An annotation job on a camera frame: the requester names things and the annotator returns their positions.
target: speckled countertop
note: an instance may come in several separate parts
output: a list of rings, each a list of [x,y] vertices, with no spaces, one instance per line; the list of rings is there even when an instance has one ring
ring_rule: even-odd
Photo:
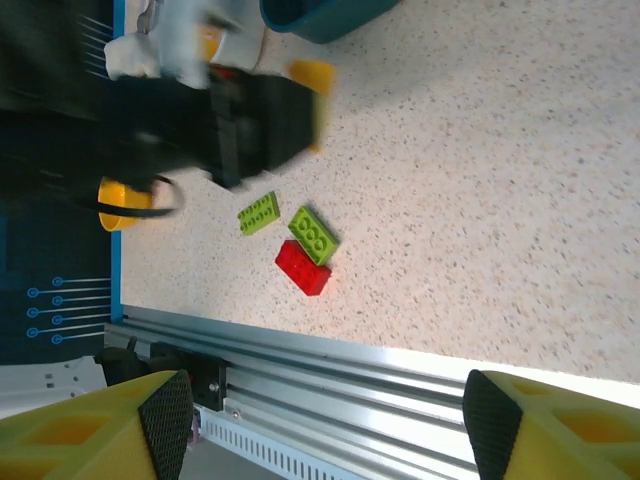
[[[640,4],[404,0],[261,70],[339,69],[320,155],[125,232],[123,302],[373,345],[640,381]],[[276,190],[282,219],[236,214]],[[307,298],[274,258],[298,206],[338,232]]]

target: lime green lego brick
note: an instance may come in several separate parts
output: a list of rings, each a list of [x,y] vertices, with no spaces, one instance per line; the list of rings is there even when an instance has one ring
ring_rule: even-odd
[[[289,230],[313,263],[318,266],[327,263],[338,248],[336,237],[306,207],[298,209],[289,223]]]
[[[274,192],[267,193],[238,214],[240,231],[245,236],[256,233],[278,218],[280,209]]]

